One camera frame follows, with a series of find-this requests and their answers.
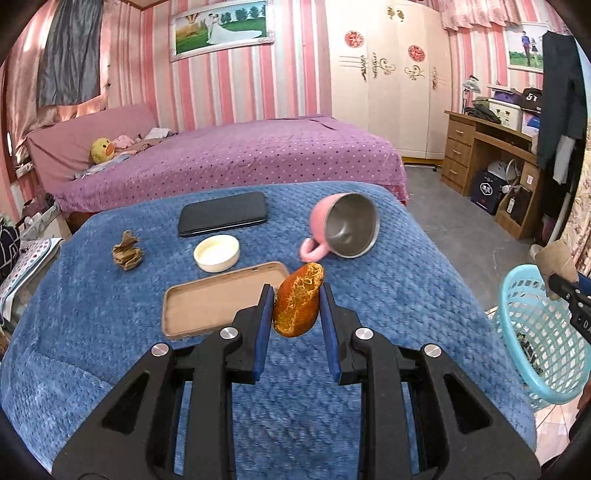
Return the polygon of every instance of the yellow duck plush toy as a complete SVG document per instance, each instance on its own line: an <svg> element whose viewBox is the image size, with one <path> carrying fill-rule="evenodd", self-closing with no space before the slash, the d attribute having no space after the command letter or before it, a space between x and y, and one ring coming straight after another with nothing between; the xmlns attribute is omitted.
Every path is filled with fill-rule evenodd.
<svg viewBox="0 0 591 480"><path fill-rule="evenodd" d="M110 140L106 138L99 138L92 144L90 156L92 157L92 161L97 165L100 163L105 163L106 161L113 159L115 156L115 146Z"/></svg>

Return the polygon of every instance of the white wedding dress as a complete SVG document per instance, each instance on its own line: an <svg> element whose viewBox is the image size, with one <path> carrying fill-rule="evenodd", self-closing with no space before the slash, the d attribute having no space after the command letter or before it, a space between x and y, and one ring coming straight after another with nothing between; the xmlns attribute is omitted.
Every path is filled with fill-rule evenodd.
<svg viewBox="0 0 591 480"><path fill-rule="evenodd" d="M214 23L212 25L212 35L207 43L210 45L218 45L220 43L227 43L230 41L250 40L251 38L257 38L261 35L262 31L260 30L244 30L233 32L231 30L226 30L220 26L219 23Z"/></svg>

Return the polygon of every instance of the pink headboard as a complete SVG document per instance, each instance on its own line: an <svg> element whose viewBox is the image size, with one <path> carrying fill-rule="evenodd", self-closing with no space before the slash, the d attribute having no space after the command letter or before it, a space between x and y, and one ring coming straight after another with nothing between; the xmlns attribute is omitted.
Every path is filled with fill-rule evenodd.
<svg viewBox="0 0 591 480"><path fill-rule="evenodd" d="M92 165L90 148L95 140L120 135L145 137L156 119L146 104L124 106L80 116L29 134L27 148L41 185L55 193L71 182L74 173Z"/></svg>

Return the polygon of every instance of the textured blue fabric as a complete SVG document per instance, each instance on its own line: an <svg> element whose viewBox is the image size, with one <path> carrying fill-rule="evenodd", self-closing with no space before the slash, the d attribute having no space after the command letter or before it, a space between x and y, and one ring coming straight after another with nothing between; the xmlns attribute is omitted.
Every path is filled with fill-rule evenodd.
<svg viewBox="0 0 591 480"><path fill-rule="evenodd" d="M265 193L269 220L232 231L242 250L235 268L279 260L294 271L316 202L351 191L373 198L381 229L372 250L355 260L329 255L322 261L337 304L356 310L364 325L396 344L441 345L534 447L533 413L500 337L406 209L381 187L317 182L212 190L112 210L91 218L63 245L1 370L2 407L43 465L50 468L147 349L166 340L160 329L166 289L207 275L192 257L204 237L177 236L182 207L254 190ZM145 251L143 263L129 272L111 254L126 229ZM295 339L272 331L260 382L234 387L238 478L355 478L360 404L358 387L333 383L320 322Z"/></svg>

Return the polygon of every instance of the small round dish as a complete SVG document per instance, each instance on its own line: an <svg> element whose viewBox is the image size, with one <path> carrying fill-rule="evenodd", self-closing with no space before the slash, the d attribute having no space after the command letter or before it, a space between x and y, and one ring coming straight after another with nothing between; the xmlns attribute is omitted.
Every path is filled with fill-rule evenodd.
<svg viewBox="0 0 591 480"><path fill-rule="evenodd" d="M219 273L233 267L240 257L240 242L232 235L215 235L199 243L193 258L202 270Z"/></svg>

